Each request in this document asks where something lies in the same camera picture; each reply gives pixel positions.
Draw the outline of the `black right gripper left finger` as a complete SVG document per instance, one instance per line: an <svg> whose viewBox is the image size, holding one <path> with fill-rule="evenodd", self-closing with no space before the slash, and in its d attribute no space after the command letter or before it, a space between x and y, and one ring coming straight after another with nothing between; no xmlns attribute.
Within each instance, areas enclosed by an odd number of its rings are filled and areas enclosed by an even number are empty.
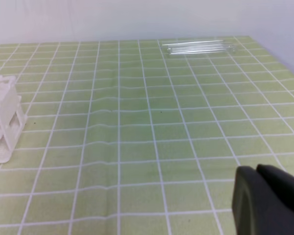
<svg viewBox="0 0 294 235"><path fill-rule="evenodd" d="M239 235L294 235L294 212L250 166L236 169L232 212Z"/></svg>

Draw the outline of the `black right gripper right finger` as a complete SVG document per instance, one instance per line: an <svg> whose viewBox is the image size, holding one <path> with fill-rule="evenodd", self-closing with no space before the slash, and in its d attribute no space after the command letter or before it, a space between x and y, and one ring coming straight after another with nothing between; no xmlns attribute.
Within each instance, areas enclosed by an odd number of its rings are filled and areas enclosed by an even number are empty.
<svg viewBox="0 0 294 235"><path fill-rule="evenodd" d="M280 201L294 212L294 176L267 164L259 164L256 171L263 177Z"/></svg>

